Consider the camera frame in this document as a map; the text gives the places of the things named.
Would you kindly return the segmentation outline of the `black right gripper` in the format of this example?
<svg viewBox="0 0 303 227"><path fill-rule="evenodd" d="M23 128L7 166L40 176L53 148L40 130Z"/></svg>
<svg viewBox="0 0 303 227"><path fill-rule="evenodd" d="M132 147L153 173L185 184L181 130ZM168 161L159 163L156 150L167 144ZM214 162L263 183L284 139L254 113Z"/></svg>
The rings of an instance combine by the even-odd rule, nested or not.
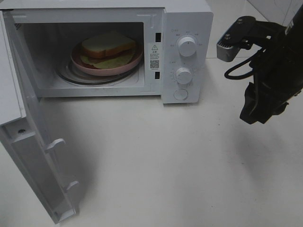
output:
<svg viewBox="0 0 303 227"><path fill-rule="evenodd" d="M275 47L262 54L254 83L245 90L240 119L248 124L264 124L266 111L269 117L280 115L303 88L303 23L294 21L282 35Z"/></svg>

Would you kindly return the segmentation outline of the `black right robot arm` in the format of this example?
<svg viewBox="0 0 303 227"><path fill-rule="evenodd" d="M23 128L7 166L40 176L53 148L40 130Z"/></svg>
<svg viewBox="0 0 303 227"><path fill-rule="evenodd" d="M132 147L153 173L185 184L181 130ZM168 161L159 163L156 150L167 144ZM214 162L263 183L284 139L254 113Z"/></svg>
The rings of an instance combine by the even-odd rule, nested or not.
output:
<svg viewBox="0 0 303 227"><path fill-rule="evenodd" d="M251 33L262 49L250 62L253 82L245 91L240 118L265 123L281 114L303 88L303 9L288 26L255 20Z"/></svg>

